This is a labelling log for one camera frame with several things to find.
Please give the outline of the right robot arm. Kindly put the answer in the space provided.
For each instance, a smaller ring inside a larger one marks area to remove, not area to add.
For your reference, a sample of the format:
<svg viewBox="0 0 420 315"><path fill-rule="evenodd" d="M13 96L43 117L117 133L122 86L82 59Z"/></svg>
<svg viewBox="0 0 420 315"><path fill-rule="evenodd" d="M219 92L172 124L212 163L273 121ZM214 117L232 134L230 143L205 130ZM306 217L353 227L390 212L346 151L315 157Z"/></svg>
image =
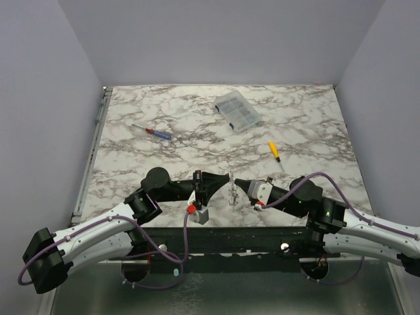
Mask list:
<svg viewBox="0 0 420 315"><path fill-rule="evenodd" d="M306 217L306 227L314 232L301 241L303 252L315 257L326 253L350 253L381 259L402 266L412 276L419 275L419 227L399 224L355 209L346 197L327 198L311 179L329 175L312 173L295 179L288 190L269 180L242 180L241 188L258 210L275 208L294 217Z"/></svg>

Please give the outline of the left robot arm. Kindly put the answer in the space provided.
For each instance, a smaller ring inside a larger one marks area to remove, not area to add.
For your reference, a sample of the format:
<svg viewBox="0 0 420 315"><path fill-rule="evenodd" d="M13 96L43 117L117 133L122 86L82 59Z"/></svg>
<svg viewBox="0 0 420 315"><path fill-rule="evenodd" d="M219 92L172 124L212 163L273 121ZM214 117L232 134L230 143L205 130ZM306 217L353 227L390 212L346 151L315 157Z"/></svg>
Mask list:
<svg viewBox="0 0 420 315"><path fill-rule="evenodd" d="M143 224L162 213L161 202L186 201L185 220L205 224L209 220L210 198L230 180L200 170L190 180L171 180L162 167L149 170L140 188L114 208L91 220L64 230L38 230L22 260L18 284L32 285L36 293L49 292L82 266L107 259L137 259L160 254L182 265L185 259L162 249L143 229Z"/></svg>

